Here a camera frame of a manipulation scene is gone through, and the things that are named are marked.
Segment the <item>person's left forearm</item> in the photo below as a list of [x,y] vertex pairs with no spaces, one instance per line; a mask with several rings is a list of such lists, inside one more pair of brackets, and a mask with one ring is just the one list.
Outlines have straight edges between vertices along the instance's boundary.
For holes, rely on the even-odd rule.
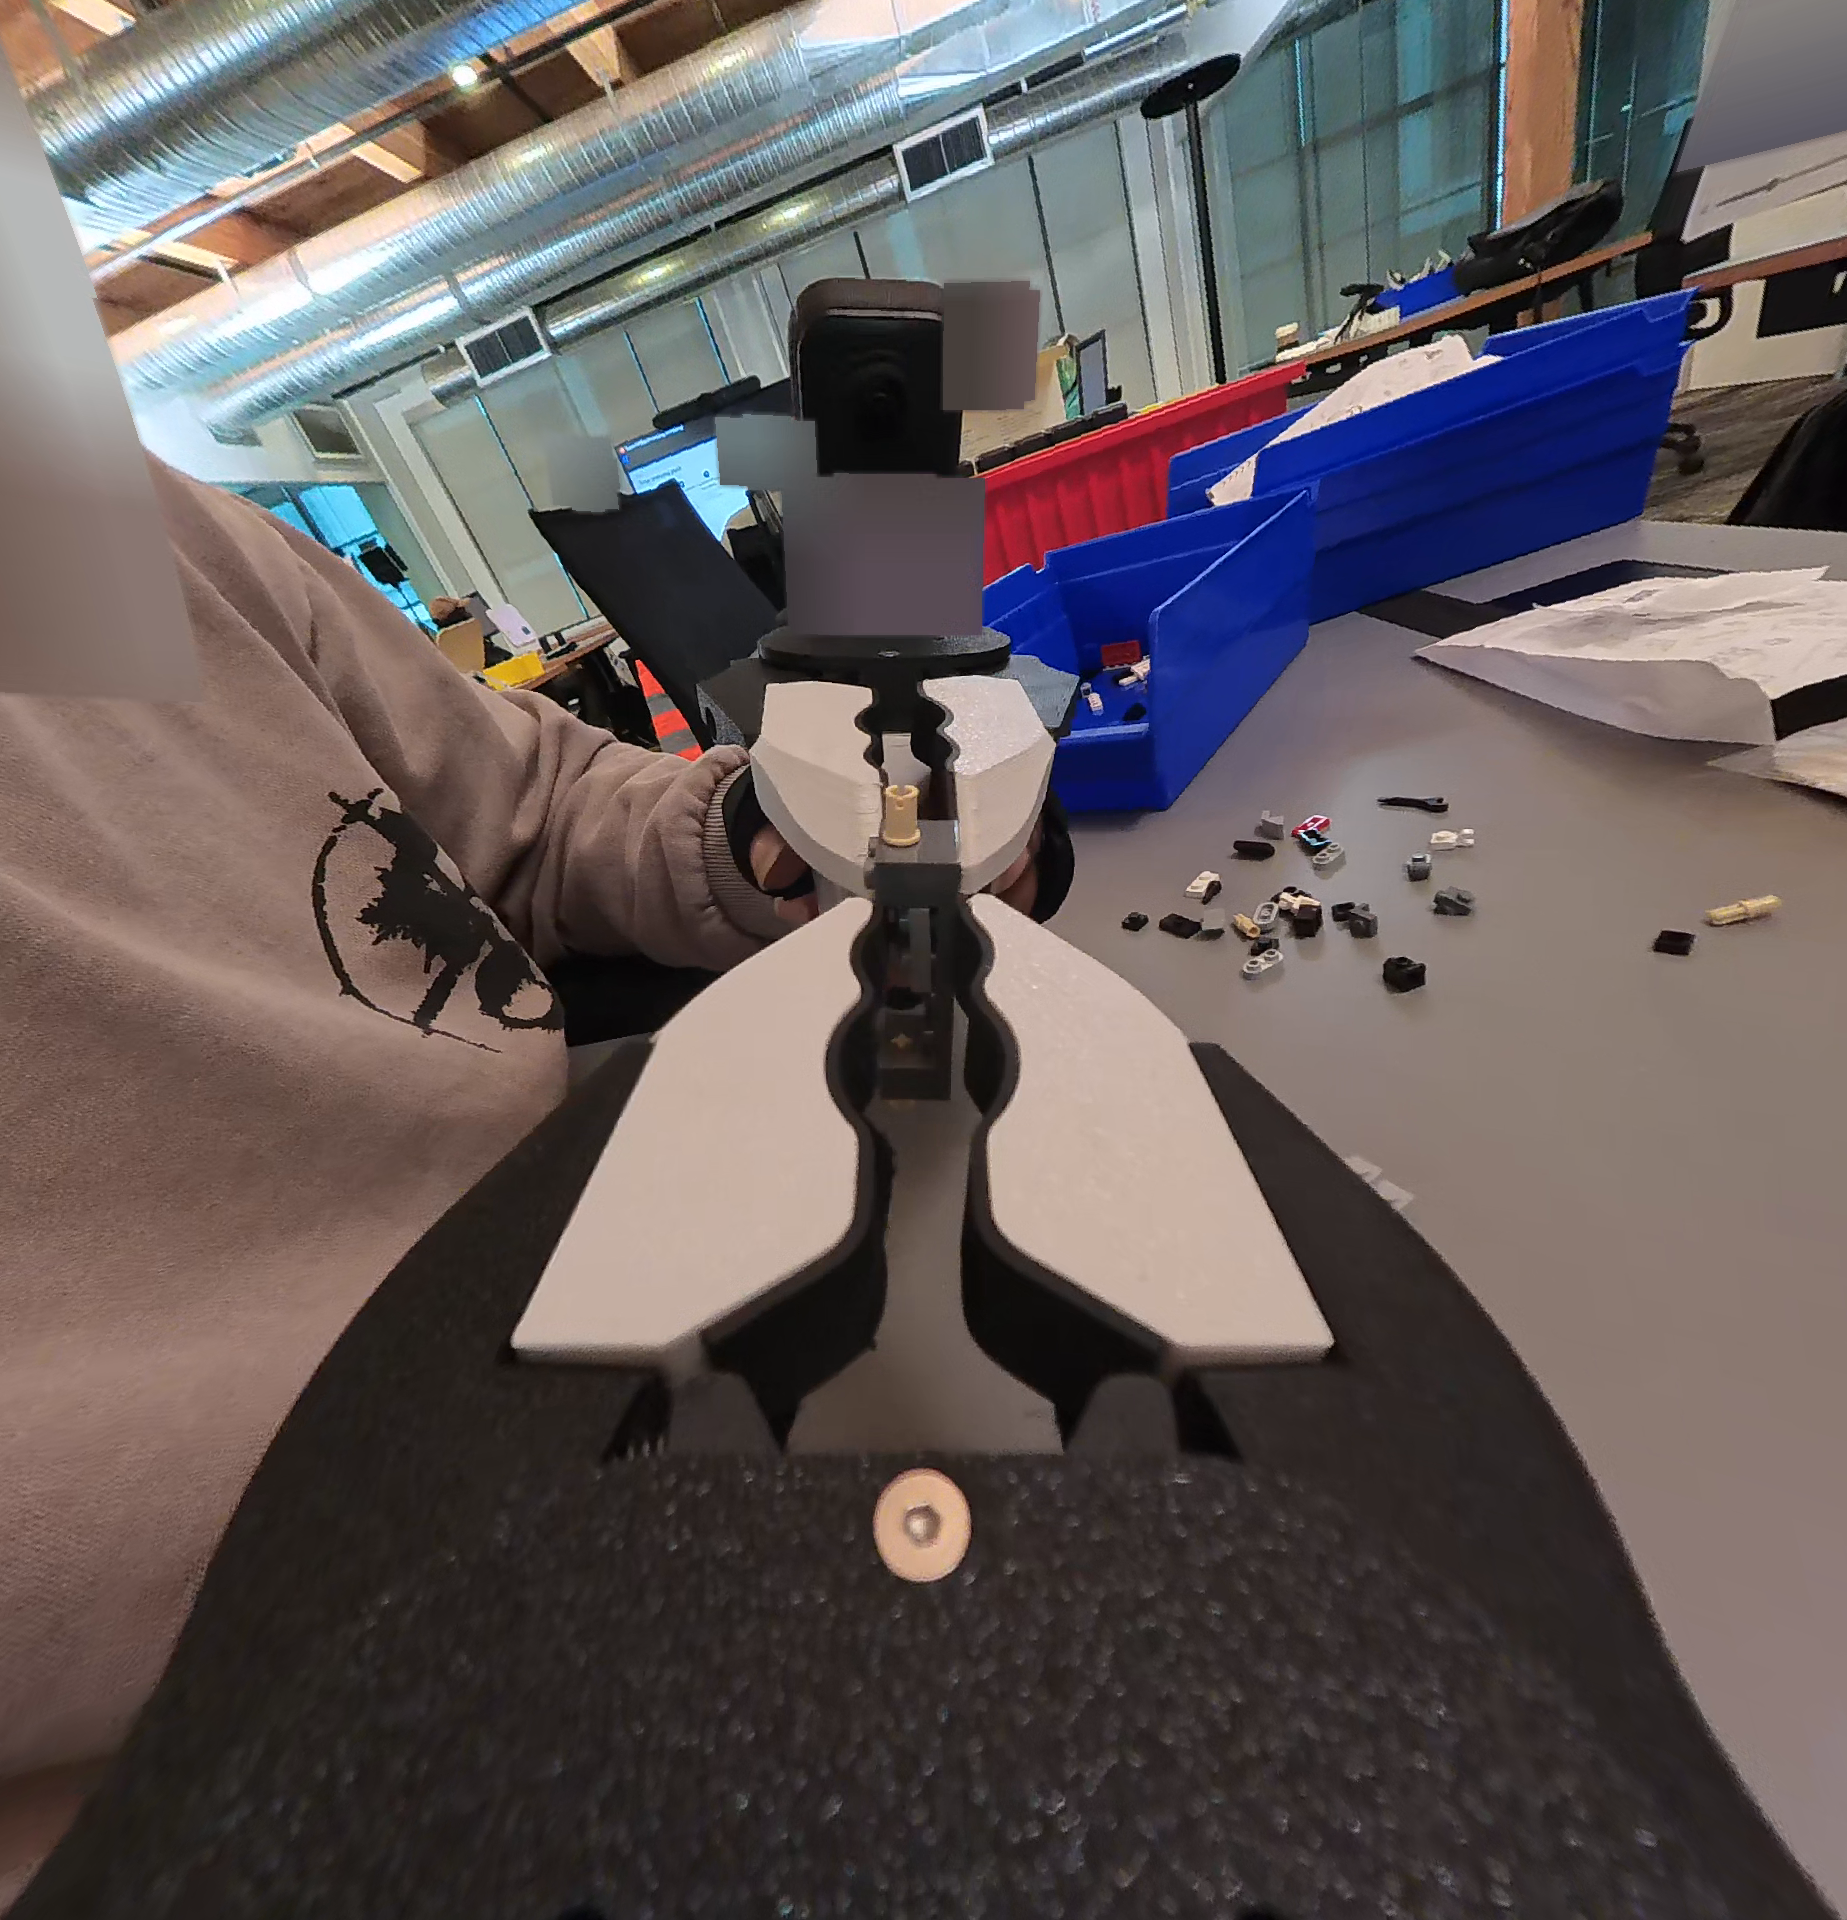
[[294,531],[300,676],[375,776],[528,953],[640,953],[722,972],[783,935],[758,834],[732,832],[747,762],[617,739],[531,691],[490,690]]

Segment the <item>scattered small toy bricks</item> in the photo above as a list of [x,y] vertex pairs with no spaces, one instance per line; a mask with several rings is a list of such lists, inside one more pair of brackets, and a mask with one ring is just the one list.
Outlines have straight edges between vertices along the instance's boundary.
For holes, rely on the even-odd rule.
[[[1425,818],[1437,820],[1449,813],[1441,794],[1382,794],[1377,806],[1408,810]],[[1473,826],[1435,826],[1426,834],[1425,846],[1409,852],[1400,863],[1408,885],[1430,885],[1435,880],[1435,856],[1452,851],[1466,851],[1476,845]],[[1260,814],[1257,826],[1249,836],[1231,840],[1231,860],[1262,863],[1273,860],[1280,849],[1291,849],[1315,879],[1327,879],[1342,866],[1346,849],[1334,836],[1331,816],[1310,814],[1290,824],[1280,814]],[[1166,938],[1183,942],[1207,942],[1235,938],[1247,949],[1241,978],[1257,981],[1280,971],[1288,963],[1291,942],[1317,938],[1323,926],[1342,929],[1350,940],[1374,942],[1382,927],[1382,914],[1366,899],[1320,899],[1310,885],[1300,880],[1282,883],[1252,909],[1231,910],[1222,918],[1222,874],[1217,870],[1200,870],[1184,885],[1183,904],[1194,910],[1168,910],[1147,914],[1140,909],[1126,910],[1117,919],[1117,927],[1126,936],[1135,936],[1155,927]],[[1426,909],[1437,919],[1467,919],[1476,912],[1476,896],[1455,883],[1435,885],[1426,896]],[[1728,899],[1704,910],[1704,926],[1709,929],[1726,929],[1765,921],[1780,910],[1780,896],[1750,896]],[[1656,929],[1651,953],[1691,956],[1696,944],[1696,929],[1663,927]],[[1426,963],[1408,953],[1390,953],[1379,963],[1377,978],[1389,994],[1412,994],[1426,984]]]

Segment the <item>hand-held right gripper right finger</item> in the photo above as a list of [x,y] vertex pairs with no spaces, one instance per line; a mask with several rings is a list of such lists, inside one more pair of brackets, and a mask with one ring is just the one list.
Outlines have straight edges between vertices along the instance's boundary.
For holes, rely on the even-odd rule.
[[1152,1000],[988,896],[960,927],[976,1109],[962,1317],[1069,1441],[1108,1380],[1307,1365],[1334,1335],[1213,1071]]

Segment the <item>white printed paper bag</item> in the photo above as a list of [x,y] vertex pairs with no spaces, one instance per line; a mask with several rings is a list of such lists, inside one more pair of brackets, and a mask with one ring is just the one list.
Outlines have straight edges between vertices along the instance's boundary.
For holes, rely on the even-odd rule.
[[1650,579],[1416,657],[1624,733],[1772,748],[1847,718],[1847,582],[1818,566]]

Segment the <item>black bag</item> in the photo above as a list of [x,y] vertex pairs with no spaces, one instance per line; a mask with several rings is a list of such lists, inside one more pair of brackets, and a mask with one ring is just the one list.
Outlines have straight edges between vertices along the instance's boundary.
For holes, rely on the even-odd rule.
[[1596,249],[1624,208],[1615,179],[1590,179],[1489,231],[1470,236],[1452,262],[1458,294],[1543,274]]

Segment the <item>grey desk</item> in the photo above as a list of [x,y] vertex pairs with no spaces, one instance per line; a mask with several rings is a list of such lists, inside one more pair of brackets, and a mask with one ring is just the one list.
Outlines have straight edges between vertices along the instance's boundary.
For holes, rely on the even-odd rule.
[[[1056,929],[1222,1043],[1405,1220],[1574,1436],[1691,1691],[1847,1915],[1847,803],[1712,770],[1416,660],[1342,615],[1162,813],[1075,826]],[[1441,794],[1425,818],[1382,794]],[[1231,860],[1260,814],[1332,818],[1342,866]],[[1408,885],[1435,826],[1476,845]],[[1247,981],[1235,938],[1126,936],[1222,874],[1366,899]],[[1435,885],[1473,918],[1437,919]],[[1704,910],[1780,896],[1726,929]],[[1691,956],[1656,929],[1696,929]],[[1390,953],[1426,984],[1389,994]]]

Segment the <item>red plastic bin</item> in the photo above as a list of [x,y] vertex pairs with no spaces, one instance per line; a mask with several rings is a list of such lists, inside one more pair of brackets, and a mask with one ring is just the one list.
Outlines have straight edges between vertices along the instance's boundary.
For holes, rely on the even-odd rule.
[[1278,419],[1293,378],[1293,366],[1270,366],[992,468],[983,582],[1039,566],[1056,546],[1161,520],[1175,451]]

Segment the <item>dark grey brick assembly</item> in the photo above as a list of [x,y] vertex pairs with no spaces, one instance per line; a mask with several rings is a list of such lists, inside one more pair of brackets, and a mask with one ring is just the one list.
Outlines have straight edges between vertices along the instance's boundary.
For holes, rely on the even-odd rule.
[[942,1100],[955,1049],[962,912],[957,824],[920,820],[914,840],[874,840],[865,856],[865,936],[879,1091]]

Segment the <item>person's beige sweatshirt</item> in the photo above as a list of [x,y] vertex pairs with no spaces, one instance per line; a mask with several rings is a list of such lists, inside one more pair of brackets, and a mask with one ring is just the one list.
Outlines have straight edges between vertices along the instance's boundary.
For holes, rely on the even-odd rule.
[[555,959],[351,787],[286,530],[149,479],[198,698],[0,696],[0,1913],[318,1358],[568,1080]]

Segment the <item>wooden post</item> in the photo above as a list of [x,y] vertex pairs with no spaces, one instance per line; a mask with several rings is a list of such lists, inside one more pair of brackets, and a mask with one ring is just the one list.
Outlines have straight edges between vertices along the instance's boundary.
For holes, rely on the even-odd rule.
[[1574,183],[1582,10],[1582,3],[1506,3],[1503,225]]

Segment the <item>brown-topped office table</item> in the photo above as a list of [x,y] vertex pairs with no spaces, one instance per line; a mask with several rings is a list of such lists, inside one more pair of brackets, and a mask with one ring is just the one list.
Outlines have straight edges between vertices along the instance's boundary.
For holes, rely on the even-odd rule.
[[1847,231],[1804,249],[1772,253],[1743,262],[1726,262],[1682,278],[1692,300],[1709,300],[1719,312],[1709,321],[1687,320],[1683,338],[1691,344],[1719,337],[1734,312],[1734,294],[1742,284],[1772,284],[1756,311],[1756,337],[1785,338],[1826,326],[1847,323]]

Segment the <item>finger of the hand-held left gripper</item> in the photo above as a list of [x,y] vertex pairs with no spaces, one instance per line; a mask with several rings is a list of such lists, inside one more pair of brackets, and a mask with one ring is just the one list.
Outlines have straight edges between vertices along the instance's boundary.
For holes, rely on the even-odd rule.
[[1015,866],[1041,816],[1053,736],[1015,680],[925,680],[947,743],[949,816],[955,822],[962,899]]
[[867,868],[880,845],[885,739],[865,724],[867,685],[791,676],[765,688],[762,728],[747,750],[771,829],[822,889],[872,899]]

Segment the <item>computer monitor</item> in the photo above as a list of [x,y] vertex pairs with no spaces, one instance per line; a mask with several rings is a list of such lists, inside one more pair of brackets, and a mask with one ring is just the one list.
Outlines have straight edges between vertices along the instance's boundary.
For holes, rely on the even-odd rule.
[[651,430],[617,445],[630,492],[675,485],[710,536],[723,537],[749,511],[747,492],[720,479],[718,419],[703,418]]

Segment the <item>silver ventilation ducts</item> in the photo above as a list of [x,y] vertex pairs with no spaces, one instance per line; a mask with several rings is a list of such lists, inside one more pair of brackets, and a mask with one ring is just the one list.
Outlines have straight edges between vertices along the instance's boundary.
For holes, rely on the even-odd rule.
[[589,269],[888,146],[1166,5],[792,5],[112,338],[134,408],[215,435],[498,321]]

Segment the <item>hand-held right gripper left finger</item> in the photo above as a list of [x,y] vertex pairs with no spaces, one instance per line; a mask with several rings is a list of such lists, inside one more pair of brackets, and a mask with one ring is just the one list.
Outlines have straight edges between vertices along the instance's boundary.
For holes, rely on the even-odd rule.
[[685,1005],[510,1336],[521,1360],[743,1380],[785,1438],[882,1317],[872,906],[843,899]]

